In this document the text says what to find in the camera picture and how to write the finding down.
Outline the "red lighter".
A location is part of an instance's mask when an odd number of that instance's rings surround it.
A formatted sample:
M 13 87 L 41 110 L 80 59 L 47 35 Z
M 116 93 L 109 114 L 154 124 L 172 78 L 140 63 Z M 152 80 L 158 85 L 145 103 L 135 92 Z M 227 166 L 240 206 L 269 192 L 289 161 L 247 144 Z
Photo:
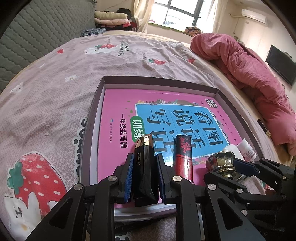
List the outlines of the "red lighter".
M 193 183 L 193 158 L 191 138 L 185 135 L 177 135 L 175 138 L 174 168 L 178 176 Z

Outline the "white plastic bottle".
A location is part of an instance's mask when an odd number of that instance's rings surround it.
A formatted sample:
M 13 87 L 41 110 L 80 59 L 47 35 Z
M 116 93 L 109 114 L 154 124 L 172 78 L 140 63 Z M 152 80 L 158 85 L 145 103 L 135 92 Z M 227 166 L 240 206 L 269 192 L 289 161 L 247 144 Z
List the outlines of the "white plastic bottle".
M 238 149 L 238 147 L 234 144 L 229 144 L 226 147 L 223 148 L 224 151 L 231 151 L 235 158 L 243 160 L 244 161 L 244 157 L 242 156 L 240 150 Z

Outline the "blue patterned cloth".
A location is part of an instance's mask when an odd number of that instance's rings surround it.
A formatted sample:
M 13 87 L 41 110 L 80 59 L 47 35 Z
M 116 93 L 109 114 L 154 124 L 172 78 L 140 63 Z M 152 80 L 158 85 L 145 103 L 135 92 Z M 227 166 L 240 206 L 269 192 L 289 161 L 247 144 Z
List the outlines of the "blue patterned cloth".
M 83 30 L 81 32 L 81 37 L 87 37 L 87 36 L 92 36 L 92 35 L 100 35 L 106 32 L 106 28 L 92 28 L 92 29 L 87 29 Z

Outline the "grey quilted headboard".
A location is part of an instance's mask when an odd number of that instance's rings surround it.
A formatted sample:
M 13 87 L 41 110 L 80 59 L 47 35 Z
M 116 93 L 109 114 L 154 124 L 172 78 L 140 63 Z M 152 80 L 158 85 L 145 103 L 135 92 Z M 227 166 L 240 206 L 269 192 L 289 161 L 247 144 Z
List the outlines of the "grey quilted headboard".
M 30 1 L 1 37 L 1 90 L 24 68 L 95 27 L 96 1 Z

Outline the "black lighter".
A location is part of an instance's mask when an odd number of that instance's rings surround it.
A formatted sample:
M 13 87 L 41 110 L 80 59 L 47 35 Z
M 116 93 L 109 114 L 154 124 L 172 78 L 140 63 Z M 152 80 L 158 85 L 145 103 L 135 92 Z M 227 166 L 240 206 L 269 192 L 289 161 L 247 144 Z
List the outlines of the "black lighter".
M 159 201 L 159 175 L 151 134 L 138 138 L 134 150 L 132 197 L 136 207 Z

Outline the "pink children's workbook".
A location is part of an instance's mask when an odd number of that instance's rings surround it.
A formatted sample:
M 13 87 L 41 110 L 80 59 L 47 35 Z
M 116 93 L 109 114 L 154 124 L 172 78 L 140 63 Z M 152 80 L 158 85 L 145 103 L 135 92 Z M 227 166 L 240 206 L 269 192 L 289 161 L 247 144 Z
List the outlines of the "pink children's workbook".
M 242 138 L 214 96 L 146 89 L 105 91 L 98 138 L 97 178 L 111 175 L 134 152 L 137 139 L 150 134 L 166 165 L 174 158 L 177 135 L 191 138 L 193 182 L 204 184 L 208 156 Z

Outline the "small white pill bottle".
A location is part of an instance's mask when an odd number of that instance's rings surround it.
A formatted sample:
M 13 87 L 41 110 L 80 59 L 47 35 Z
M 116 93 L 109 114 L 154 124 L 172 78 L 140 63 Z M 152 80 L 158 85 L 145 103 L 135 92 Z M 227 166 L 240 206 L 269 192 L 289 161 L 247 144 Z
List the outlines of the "small white pill bottle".
M 240 151 L 243 159 L 247 162 L 255 161 L 257 154 L 255 153 L 252 146 L 247 142 L 246 139 L 243 139 L 238 145 L 238 150 Z

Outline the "stack of folded blankets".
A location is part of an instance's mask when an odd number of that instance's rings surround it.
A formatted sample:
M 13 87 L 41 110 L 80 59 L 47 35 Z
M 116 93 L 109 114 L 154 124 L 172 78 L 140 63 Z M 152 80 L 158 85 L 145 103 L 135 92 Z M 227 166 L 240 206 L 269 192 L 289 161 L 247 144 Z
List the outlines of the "stack of folded blankets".
M 107 31 L 137 31 L 137 19 L 132 12 L 126 8 L 119 8 L 113 11 L 96 11 L 94 13 L 94 22 L 97 28 Z

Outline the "window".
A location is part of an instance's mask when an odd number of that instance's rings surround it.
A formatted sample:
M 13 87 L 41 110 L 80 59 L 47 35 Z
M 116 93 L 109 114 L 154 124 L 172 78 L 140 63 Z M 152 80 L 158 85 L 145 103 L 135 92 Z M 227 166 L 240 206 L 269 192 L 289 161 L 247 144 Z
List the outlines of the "window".
M 210 4 L 210 1 L 204 0 L 155 1 L 149 21 L 177 30 L 194 27 L 201 23 Z

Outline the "red rumpled quilt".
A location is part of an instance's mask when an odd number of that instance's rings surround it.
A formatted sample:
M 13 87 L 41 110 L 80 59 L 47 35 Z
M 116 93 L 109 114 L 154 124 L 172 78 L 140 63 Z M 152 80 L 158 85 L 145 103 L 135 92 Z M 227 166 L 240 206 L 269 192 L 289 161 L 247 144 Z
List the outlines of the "red rumpled quilt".
M 265 62 L 251 49 L 226 34 L 194 36 L 191 50 L 212 62 L 253 102 L 271 133 L 273 143 L 287 145 L 295 155 L 295 111 L 285 89 Z

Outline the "cream curtain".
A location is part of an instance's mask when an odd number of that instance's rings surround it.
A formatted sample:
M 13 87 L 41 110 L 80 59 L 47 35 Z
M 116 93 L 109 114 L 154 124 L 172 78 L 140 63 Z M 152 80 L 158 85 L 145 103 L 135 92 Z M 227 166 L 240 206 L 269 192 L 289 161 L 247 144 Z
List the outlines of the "cream curtain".
M 154 0 L 135 0 L 133 14 L 137 20 L 138 32 L 146 33 L 149 23 Z

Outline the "pink strawberry bed sheet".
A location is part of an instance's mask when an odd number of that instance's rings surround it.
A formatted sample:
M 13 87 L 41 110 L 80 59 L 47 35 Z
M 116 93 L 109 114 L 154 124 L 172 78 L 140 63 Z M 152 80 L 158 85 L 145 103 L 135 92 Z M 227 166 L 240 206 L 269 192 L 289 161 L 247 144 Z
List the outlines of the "pink strawberry bed sheet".
M 176 79 L 220 89 L 249 125 L 263 155 L 279 161 L 251 100 L 188 44 L 141 33 L 105 33 L 70 40 L 27 66 L 1 93 L 1 197 L 13 196 L 9 171 L 31 153 L 45 157 L 66 188 L 77 183 L 74 140 L 100 79 L 113 75 Z

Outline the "wall television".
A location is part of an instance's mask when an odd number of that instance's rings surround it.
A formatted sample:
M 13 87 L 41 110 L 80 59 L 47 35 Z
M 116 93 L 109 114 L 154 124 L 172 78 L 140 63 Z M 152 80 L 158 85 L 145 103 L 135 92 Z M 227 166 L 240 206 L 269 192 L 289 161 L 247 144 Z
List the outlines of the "wall television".
M 267 54 L 266 63 L 280 75 L 289 85 L 295 82 L 296 65 L 292 57 L 271 45 Z

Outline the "brass door knob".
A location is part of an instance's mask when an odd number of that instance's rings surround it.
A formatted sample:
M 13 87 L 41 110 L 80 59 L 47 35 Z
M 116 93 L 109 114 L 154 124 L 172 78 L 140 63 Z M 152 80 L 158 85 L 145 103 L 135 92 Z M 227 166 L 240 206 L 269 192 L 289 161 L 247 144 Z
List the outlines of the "brass door knob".
M 220 151 L 210 157 L 206 161 L 206 168 L 210 172 L 215 172 L 225 178 L 234 179 L 236 173 L 233 161 L 235 155 L 231 151 Z

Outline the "grey shallow box tray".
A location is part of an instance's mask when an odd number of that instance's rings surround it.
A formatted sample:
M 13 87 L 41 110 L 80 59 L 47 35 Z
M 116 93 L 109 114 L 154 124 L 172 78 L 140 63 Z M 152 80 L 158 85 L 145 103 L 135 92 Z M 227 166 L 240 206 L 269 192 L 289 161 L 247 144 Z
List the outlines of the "grey shallow box tray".
M 233 106 L 221 90 L 196 83 L 164 78 L 105 76 L 100 80 L 95 92 L 81 146 L 80 182 L 86 186 L 96 184 L 100 181 L 97 178 L 98 138 L 103 100 L 107 89 L 146 89 L 214 96 L 235 125 L 242 140 L 247 140 L 258 158 L 263 156 L 260 146 L 249 126 L 239 114 L 238 109 Z

